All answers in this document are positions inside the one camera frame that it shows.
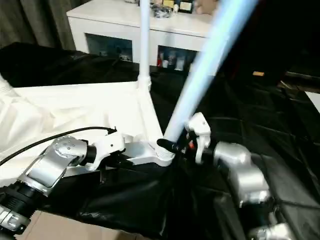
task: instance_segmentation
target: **black fabric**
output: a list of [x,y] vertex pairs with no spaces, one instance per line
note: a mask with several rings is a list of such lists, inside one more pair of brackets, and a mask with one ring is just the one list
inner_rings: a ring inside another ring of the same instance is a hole
[[[33,50],[34,54],[42,51],[46,50]],[[95,76],[97,82],[124,82],[137,76],[135,64],[79,52],[52,52],[55,57],[43,55],[38,63],[14,65],[19,59],[10,56],[18,53],[14,47],[4,48],[0,72],[6,64],[15,66],[15,71],[8,66],[3,74],[14,87],[30,86],[24,79],[32,76],[35,86],[94,83]],[[79,54],[81,60],[72,60]],[[110,68],[95,61],[108,61]],[[19,68],[28,72],[19,75]],[[151,79],[152,101],[164,130],[185,75],[152,68]],[[320,115],[307,95],[218,77],[197,111],[206,117],[212,138],[242,144],[253,153],[253,162],[264,172],[297,239],[320,239]],[[63,178],[42,210],[152,239],[245,239],[230,191],[217,169],[179,157],[169,167],[144,164]]]

